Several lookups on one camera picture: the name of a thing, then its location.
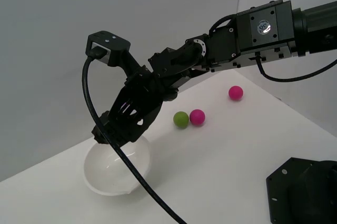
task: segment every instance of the pink ball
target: pink ball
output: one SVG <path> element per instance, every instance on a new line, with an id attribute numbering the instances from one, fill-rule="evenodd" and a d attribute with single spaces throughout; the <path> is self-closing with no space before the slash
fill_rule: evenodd
<path id="1" fill-rule="evenodd" d="M 243 96 L 243 90 L 240 86 L 232 86 L 228 91 L 228 95 L 232 100 L 240 100 Z"/>
<path id="2" fill-rule="evenodd" d="M 202 112 L 200 109 L 195 109 L 190 113 L 190 121 L 193 125 L 202 125 L 205 121 L 205 118 L 205 113 Z"/>

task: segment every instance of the table surface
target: table surface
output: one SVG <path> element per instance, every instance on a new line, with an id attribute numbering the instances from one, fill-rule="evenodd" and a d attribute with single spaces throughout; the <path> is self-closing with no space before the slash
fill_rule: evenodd
<path id="1" fill-rule="evenodd" d="M 244 98 L 229 100 L 240 85 Z M 206 113 L 203 127 L 178 130 L 175 112 Z M 187 223 L 269 220 L 265 179 L 290 157 L 337 160 L 335 137 L 228 70 L 164 104 L 146 132 L 153 166 L 148 183 Z M 174 223 L 139 188 L 106 197 L 83 181 L 89 139 L 0 183 L 0 223 Z"/>

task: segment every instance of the white wall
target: white wall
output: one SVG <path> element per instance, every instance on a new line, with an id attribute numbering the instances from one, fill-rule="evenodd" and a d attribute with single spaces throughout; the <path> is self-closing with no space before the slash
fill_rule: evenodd
<path id="1" fill-rule="evenodd" d="M 239 11 L 259 6 L 272 0 L 240 0 Z M 291 0 L 293 8 L 302 10 L 337 0 Z M 279 77 L 289 78 L 308 74 L 337 59 L 337 52 L 325 52 L 306 57 L 294 57 L 277 62 L 264 64 L 266 73 Z M 242 68 L 239 73 L 255 82 L 269 93 L 282 99 L 312 120 L 323 129 L 337 136 L 337 67 L 314 78 L 296 83 L 276 83 L 260 75 L 257 66 Z"/>
<path id="2" fill-rule="evenodd" d="M 203 34 L 238 0 L 0 0 L 0 180 L 80 141 L 94 126 L 81 70 L 89 34 L 131 42 L 140 62 Z M 121 69 L 94 63 L 90 91 L 99 113 L 124 83 Z"/>

